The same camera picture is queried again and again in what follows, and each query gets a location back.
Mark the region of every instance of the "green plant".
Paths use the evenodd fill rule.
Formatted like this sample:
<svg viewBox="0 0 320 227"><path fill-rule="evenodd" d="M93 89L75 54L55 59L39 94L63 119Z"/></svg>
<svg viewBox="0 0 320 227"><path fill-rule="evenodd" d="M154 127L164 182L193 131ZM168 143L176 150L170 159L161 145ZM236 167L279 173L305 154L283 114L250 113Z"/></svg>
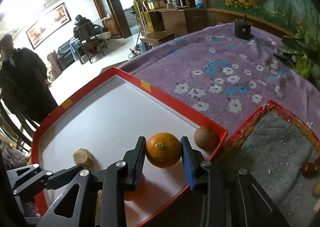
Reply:
<svg viewBox="0 0 320 227"><path fill-rule="evenodd" d="M288 62L294 71L305 79L320 80L320 48L316 38L308 33L298 32L294 37L283 36L279 46L280 54L274 54L280 60Z"/></svg>

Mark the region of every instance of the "orange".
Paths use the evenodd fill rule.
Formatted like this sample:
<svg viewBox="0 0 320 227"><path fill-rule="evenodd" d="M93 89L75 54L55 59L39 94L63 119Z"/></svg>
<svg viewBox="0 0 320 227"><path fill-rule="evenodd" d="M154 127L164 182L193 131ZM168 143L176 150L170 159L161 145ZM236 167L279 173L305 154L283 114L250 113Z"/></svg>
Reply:
<svg viewBox="0 0 320 227"><path fill-rule="evenodd" d="M181 143L170 133L158 133L148 139L146 156L152 165L169 168L181 158Z"/></svg>
<svg viewBox="0 0 320 227"><path fill-rule="evenodd" d="M136 191L124 191L124 200L125 201L133 201L138 199L144 194L145 191L145 178L144 175L142 175L140 185L138 186Z"/></svg>

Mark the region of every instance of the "wooden chair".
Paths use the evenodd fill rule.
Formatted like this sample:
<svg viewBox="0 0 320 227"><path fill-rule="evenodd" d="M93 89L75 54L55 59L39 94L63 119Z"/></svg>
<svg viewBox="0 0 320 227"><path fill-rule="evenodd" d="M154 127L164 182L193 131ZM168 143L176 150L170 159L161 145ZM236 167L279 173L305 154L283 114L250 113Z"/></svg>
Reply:
<svg viewBox="0 0 320 227"><path fill-rule="evenodd" d="M76 36L80 40L81 47L82 47L84 53L87 55L90 63L92 63L91 58L94 56L97 56L101 52L105 56L103 49L100 47L100 44L103 41L97 38L97 35L93 31L93 28L91 27L90 22L79 26L76 29ZM93 53L93 52L96 52L97 54L90 57L89 53Z"/></svg>

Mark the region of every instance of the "blue gripper pad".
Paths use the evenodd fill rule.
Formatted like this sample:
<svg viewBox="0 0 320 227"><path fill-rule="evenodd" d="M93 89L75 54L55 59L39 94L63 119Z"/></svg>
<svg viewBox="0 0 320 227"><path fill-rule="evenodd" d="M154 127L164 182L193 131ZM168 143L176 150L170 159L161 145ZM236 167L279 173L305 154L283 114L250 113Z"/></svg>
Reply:
<svg viewBox="0 0 320 227"><path fill-rule="evenodd" d="M186 176L187 184L190 186L191 190L194 190L196 187L196 181L195 181L195 168L194 168L194 162L192 161L193 157L193 149L190 145L190 142L188 140L188 137L182 137L180 139L181 145L182 145L182 161L183 161L183 169L184 174Z"/></svg>

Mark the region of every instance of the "white floor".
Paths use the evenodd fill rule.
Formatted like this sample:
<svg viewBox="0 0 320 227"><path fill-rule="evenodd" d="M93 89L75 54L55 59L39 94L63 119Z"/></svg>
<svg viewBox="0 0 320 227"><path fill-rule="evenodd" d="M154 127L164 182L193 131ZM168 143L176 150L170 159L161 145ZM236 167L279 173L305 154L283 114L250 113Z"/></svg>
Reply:
<svg viewBox="0 0 320 227"><path fill-rule="evenodd" d="M77 61L63 71L50 88L58 105L98 76L103 68L128 60L130 48L136 45L137 37L138 35L135 34L127 39L110 39L105 57L100 54L90 64L84 56L85 63L83 65L81 65L80 61Z"/></svg>

